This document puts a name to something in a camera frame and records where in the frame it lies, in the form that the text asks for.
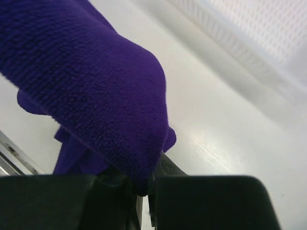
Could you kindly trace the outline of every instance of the towel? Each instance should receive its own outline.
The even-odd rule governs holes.
[[[0,22],[0,72],[20,88],[20,104],[61,124],[63,164],[68,149],[76,162],[102,160],[144,195],[161,151],[176,141],[156,57],[87,0],[1,0]]]

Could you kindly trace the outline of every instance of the cloth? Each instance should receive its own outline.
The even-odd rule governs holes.
[[[176,141],[156,57],[87,0],[1,0],[0,22],[0,72],[31,109],[58,121],[81,157],[101,157],[144,193],[163,147]],[[61,155],[70,146],[63,141]]]

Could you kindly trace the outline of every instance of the folded fabric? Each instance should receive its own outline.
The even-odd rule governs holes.
[[[0,22],[0,72],[32,109],[144,194],[164,145],[176,141],[155,56],[117,34],[87,0],[1,0]]]

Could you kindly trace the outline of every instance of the plastic basket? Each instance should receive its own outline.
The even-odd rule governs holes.
[[[307,99],[307,0],[168,0],[255,78]]]

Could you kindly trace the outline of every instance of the purple cloth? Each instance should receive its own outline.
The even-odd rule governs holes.
[[[96,173],[109,163],[145,194],[161,151],[176,141],[155,56],[87,0],[1,0],[0,22],[0,72],[20,88],[22,107],[62,125],[58,165],[88,162],[73,170]]]

